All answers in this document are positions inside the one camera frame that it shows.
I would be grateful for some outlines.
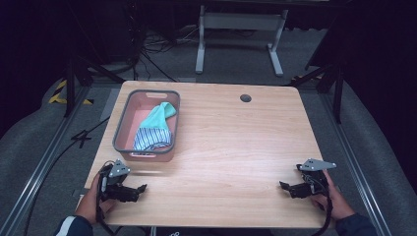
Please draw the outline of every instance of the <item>folded towel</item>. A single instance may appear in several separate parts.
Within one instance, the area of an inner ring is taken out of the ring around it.
[[[150,112],[139,126],[133,149],[153,150],[171,145],[171,132],[166,119],[175,115],[175,107],[169,102],[161,102]]]

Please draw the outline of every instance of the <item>background desk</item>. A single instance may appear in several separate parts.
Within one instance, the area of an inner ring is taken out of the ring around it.
[[[106,160],[122,156],[112,140],[128,94],[172,89],[181,94],[170,162],[128,162],[124,185],[148,184],[136,203],[119,203],[109,224],[216,227],[321,227],[308,199],[293,200],[278,181],[302,182],[295,164],[322,159],[295,88],[126,82],[116,100],[86,187]],[[240,100],[249,94],[251,102]]]

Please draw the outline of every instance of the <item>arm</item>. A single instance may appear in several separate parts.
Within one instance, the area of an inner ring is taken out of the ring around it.
[[[355,213],[355,210],[349,205],[347,200],[337,191],[328,172],[323,171],[328,179],[328,191],[333,204],[331,217],[336,221],[336,231],[338,235],[378,235],[377,230],[368,217]],[[328,207],[327,198],[323,195],[314,195],[310,199],[315,207],[322,205],[325,209]]]
[[[99,175],[96,175],[91,183],[91,188],[84,195],[78,205],[75,215],[68,216],[61,221],[55,231],[56,236],[92,236],[92,225],[97,223],[95,219],[95,201]],[[108,212],[115,204],[114,200],[100,203],[103,212]]]

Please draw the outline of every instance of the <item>desk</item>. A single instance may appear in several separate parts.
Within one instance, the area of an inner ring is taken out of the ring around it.
[[[171,89],[181,107],[170,162],[124,161],[124,185],[147,190],[136,203],[118,203],[114,225],[202,227],[314,227],[325,216],[308,199],[291,199],[278,181],[302,183],[295,164],[322,159],[296,88],[125,82],[86,182],[107,160],[128,94]],[[242,94],[252,101],[243,102]]]

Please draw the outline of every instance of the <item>sleeve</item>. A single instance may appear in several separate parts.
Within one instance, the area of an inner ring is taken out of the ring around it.
[[[340,236],[378,236],[370,219],[359,213],[338,220],[335,229]]]
[[[89,221],[82,216],[68,216],[56,229],[55,236],[92,236]]]

